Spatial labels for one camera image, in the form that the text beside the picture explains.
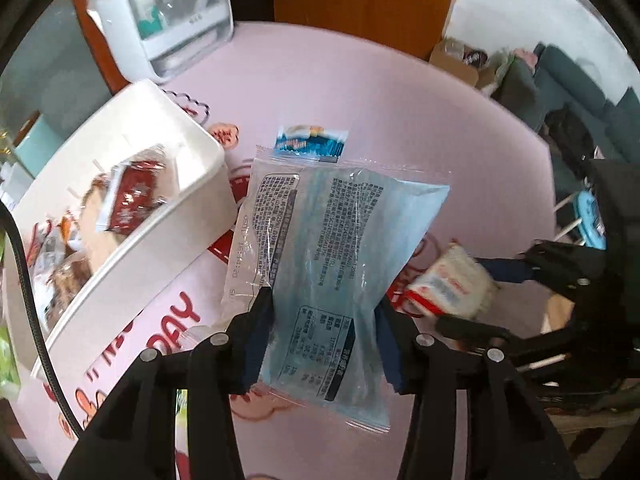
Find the white plastic storage bin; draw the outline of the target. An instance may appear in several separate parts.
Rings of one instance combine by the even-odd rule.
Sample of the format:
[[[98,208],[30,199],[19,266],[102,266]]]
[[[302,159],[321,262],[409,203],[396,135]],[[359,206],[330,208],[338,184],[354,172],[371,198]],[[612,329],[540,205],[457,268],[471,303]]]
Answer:
[[[88,370],[236,218],[224,149],[149,80],[111,98],[43,167],[12,211],[19,243],[74,207],[93,270],[44,335],[60,379]]]

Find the brown white chocolate packet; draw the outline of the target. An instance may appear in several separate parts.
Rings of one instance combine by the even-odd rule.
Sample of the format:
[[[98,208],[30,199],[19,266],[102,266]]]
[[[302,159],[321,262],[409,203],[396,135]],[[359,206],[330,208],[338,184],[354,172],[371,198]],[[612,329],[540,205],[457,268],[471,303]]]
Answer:
[[[166,164],[159,159],[121,162],[108,179],[106,194],[96,219],[96,232],[128,236],[165,203],[156,194]]]

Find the silver grey snack packet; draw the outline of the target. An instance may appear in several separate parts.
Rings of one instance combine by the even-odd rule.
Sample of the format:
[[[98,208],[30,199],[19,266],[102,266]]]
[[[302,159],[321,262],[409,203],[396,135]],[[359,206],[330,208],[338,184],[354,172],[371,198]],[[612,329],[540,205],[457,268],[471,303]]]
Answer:
[[[46,219],[34,225],[32,242],[27,252],[27,266],[32,281],[32,294],[39,314],[46,312],[54,297],[52,275],[62,264],[66,244],[58,224]]]

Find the white dispenser box appliance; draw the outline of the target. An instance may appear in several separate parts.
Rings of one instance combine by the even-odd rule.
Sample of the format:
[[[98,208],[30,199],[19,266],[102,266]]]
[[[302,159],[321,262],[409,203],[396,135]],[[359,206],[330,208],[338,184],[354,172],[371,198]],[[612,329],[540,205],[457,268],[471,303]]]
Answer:
[[[129,82],[164,84],[234,32],[231,0],[87,0],[87,12]]]

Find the light blue snack bag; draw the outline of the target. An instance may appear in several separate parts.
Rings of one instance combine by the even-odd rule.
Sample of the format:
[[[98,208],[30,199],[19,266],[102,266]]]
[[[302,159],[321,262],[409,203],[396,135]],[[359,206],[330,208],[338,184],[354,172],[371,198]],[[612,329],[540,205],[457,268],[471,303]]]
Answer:
[[[449,188],[369,169],[300,168],[260,378],[289,399],[386,430],[374,310]]]

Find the teal canister brown lid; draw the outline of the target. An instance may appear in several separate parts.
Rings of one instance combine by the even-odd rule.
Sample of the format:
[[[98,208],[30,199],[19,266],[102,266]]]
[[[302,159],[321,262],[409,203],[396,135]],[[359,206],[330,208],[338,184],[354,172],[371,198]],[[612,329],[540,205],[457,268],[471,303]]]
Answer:
[[[18,130],[13,145],[17,158],[35,178],[63,143],[63,137],[36,110]]]

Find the dark green sofa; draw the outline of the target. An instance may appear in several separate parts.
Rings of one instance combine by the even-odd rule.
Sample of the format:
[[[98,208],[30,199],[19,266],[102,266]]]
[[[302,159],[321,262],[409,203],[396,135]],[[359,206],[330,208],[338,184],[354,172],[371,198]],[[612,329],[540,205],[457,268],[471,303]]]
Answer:
[[[586,70],[554,44],[537,44],[535,63],[516,56],[492,98],[543,138],[547,116],[569,108],[606,159],[639,162],[639,96],[610,101]]]

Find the clear cake snack packet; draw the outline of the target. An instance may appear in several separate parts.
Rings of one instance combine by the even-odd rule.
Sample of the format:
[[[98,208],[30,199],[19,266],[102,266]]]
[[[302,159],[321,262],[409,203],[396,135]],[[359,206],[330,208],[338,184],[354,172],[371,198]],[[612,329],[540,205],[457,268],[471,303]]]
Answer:
[[[91,277],[91,266],[84,252],[74,252],[53,271],[50,278],[53,298],[44,311],[49,330],[52,330]]]

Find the cardboard box on floor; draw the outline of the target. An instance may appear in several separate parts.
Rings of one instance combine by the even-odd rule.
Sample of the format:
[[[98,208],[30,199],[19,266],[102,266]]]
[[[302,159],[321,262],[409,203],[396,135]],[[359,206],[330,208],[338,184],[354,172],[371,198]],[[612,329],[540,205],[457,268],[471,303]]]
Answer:
[[[478,90],[496,82],[496,69],[491,66],[489,55],[454,38],[435,44],[428,62]]]

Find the green wet wipes pack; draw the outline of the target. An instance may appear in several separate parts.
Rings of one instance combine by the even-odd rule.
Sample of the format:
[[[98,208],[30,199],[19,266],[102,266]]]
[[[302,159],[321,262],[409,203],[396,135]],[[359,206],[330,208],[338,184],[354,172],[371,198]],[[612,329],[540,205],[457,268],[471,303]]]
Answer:
[[[16,401],[20,395],[18,374],[10,334],[6,326],[0,327],[0,394],[2,399]]]

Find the small blue candy packet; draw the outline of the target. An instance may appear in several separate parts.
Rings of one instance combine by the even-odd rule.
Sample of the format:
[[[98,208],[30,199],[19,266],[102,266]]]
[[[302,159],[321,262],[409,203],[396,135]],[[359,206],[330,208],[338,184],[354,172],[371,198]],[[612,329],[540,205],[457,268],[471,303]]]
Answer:
[[[349,132],[320,126],[295,125],[282,127],[274,149],[298,156],[337,162],[342,156]]]

